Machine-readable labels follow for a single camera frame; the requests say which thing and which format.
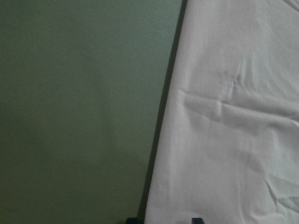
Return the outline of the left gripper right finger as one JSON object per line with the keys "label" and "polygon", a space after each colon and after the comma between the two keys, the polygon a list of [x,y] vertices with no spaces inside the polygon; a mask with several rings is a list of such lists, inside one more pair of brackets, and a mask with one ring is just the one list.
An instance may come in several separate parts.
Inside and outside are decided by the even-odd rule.
{"label": "left gripper right finger", "polygon": [[200,217],[192,218],[192,224],[202,224],[202,218]]}

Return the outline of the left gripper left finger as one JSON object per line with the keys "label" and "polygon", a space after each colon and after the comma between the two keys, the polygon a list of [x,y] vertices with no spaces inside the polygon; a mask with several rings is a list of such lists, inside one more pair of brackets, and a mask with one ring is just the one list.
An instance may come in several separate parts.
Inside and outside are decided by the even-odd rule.
{"label": "left gripper left finger", "polygon": [[129,217],[126,219],[125,224],[138,224],[138,218],[137,217]]}

